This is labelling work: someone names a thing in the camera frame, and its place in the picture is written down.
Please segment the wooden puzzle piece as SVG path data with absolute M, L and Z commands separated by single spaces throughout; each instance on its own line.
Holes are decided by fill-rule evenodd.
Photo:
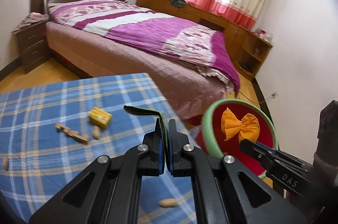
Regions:
M 89 136 L 88 135 L 81 135 L 81 134 L 79 134 L 79 132 L 73 131 L 69 127 L 67 127 L 63 124 L 60 124 L 60 123 L 56 123 L 55 128 L 57 129 L 57 131 L 63 132 L 68 137 L 71 137 L 71 138 L 75 139 L 76 141 L 79 141 L 83 144 L 89 143 Z

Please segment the small yellow snack box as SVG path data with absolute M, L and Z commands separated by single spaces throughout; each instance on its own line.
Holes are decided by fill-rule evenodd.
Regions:
M 112 120 L 112 115 L 110 113 L 97 107 L 91 109 L 88 117 L 91 123 L 103 129 L 105 129 Z

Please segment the red bin green rim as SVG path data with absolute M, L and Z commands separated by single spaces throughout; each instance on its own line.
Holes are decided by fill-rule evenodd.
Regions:
M 209 155 L 235 157 L 265 179 L 266 171 L 259 162 L 240 151 L 243 140 L 278 148 L 274 125 L 258 107 L 238 99 L 218 100 L 210 105 L 202 116 L 196 143 Z

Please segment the peanut at table centre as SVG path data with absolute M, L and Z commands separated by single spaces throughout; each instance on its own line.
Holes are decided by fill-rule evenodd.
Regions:
M 162 199 L 159 202 L 160 207 L 169 208 L 178 206 L 178 201 L 175 198 Z

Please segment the peanut beside yellow box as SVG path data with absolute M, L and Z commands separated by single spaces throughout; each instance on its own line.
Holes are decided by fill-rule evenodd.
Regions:
M 95 140 L 98 140 L 100 138 L 100 127 L 93 126 L 92 136 Z

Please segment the blue plaid tablecloth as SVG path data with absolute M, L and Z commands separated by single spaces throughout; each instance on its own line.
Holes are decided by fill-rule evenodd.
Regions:
M 124 105 L 154 109 L 176 121 L 179 116 L 145 73 L 59 82 L 1 95 L 1 193 L 20 220 L 29 218 L 100 155 L 111 158 L 139 145 L 155 128 L 153 116 L 134 116 Z M 83 144 L 57 131 L 63 124 L 92 135 L 88 114 L 100 108 L 112 115 L 98 140 Z

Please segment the long wooden cabinet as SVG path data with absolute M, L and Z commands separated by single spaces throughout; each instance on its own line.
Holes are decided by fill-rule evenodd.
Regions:
M 272 44 L 250 30 L 191 5 L 178 8 L 172 5 L 170 0 L 136 0 L 136 5 L 187 19 L 212 30 L 222 32 L 225 35 L 226 50 L 234 67 L 250 81 L 253 81 L 256 77 L 273 47 Z

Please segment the peanut far left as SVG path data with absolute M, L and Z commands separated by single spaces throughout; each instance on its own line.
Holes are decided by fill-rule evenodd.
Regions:
M 2 165 L 3 165 L 4 170 L 7 171 L 9 169 L 9 159 L 4 158 L 3 161 L 2 161 Z

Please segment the items on corner shelf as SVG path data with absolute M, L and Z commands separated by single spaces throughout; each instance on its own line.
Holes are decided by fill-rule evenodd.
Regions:
M 254 31 L 254 34 L 256 34 L 259 38 L 261 38 L 262 40 L 266 41 L 266 42 L 269 42 L 271 43 L 271 40 L 272 40 L 272 36 L 267 33 L 266 31 L 260 29 L 260 28 L 257 28 L 255 31 Z

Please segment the bed with mauve cover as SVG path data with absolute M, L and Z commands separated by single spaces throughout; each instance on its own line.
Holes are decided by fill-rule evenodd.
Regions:
M 183 120 L 202 115 L 215 101 L 237 93 L 230 84 L 175 60 L 60 25 L 51 18 L 46 28 L 51 50 L 92 77 L 149 74 Z

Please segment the dark wood nightstand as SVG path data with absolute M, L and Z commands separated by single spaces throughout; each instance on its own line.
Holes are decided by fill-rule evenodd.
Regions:
M 14 33 L 24 72 L 27 74 L 47 62 L 51 55 L 47 43 L 46 23 L 31 24 Z

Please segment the purple floral quilt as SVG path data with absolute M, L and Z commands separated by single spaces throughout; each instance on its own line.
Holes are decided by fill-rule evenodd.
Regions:
M 163 56 L 239 91 L 225 36 L 198 23 L 116 0 L 48 3 L 52 21 Z

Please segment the grey clothes pile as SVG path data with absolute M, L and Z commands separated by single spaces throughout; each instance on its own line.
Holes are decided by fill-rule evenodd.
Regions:
M 169 0 L 170 4 L 173 5 L 176 8 L 183 8 L 186 5 L 188 5 L 188 2 L 185 0 Z

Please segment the folded cloth on nightstand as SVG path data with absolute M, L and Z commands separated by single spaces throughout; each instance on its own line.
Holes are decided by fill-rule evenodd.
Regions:
M 24 29 L 28 26 L 31 26 L 35 23 L 47 21 L 49 16 L 47 14 L 41 14 L 37 12 L 31 12 L 26 18 L 24 18 L 11 32 L 15 33 Z

